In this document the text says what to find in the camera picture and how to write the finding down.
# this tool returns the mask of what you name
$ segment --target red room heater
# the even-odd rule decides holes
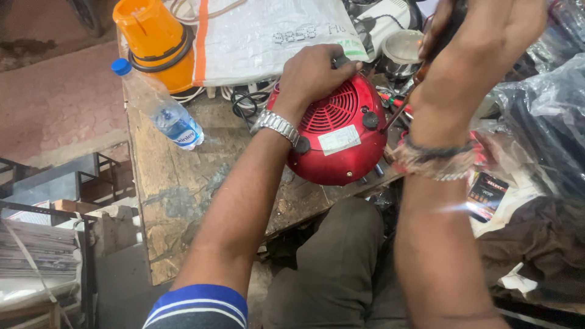
[[[267,109],[278,97],[278,84]],[[287,165],[305,180],[344,186],[365,176],[384,153],[387,133],[378,92],[357,74],[328,97],[311,104],[298,127],[297,147]]]

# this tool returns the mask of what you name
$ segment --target gray trousers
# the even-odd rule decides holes
[[[298,269],[283,269],[268,290],[265,329],[408,328],[376,207],[360,198],[335,204],[297,251]]]

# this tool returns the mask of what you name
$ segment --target lid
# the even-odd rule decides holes
[[[398,30],[382,41],[382,52],[397,64],[420,63],[418,50],[425,35],[416,30]]]
[[[112,71],[119,76],[124,76],[132,70],[132,65],[127,59],[117,59],[112,63]]]

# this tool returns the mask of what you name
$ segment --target wristwatch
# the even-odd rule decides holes
[[[299,139],[298,130],[293,127],[288,121],[283,119],[281,116],[274,114],[272,111],[262,110],[258,120],[252,126],[250,132],[255,135],[261,128],[270,128],[277,131],[280,135],[286,137],[293,145],[293,148],[297,147]]]

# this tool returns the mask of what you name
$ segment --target striped shirt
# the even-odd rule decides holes
[[[143,329],[246,329],[247,317],[246,300],[235,290],[192,285],[162,295]]]

